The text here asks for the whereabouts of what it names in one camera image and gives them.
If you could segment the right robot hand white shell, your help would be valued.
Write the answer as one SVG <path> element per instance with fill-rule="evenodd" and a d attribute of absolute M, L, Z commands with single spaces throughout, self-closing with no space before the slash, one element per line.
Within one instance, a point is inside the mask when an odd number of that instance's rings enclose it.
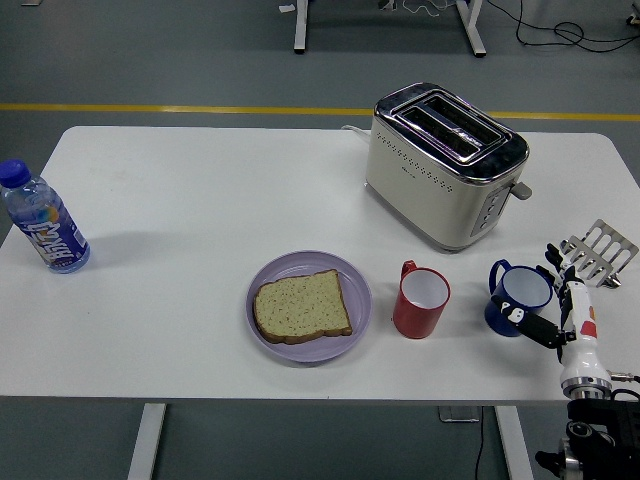
<path fill-rule="evenodd" d="M 505 295 L 492 295 L 499 317 L 534 342 L 557 351 L 563 371 L 560 386 L 566 397 L 605 399 L 610 396 L 611 376 L 598 358 L 597 325 L 588 287 L 576 267 L 558 247 L 549 244 L 545 258 L 557 274 L 554 279 L 561 322 L 556 325 L 536 313 L 525 311 Z"/>

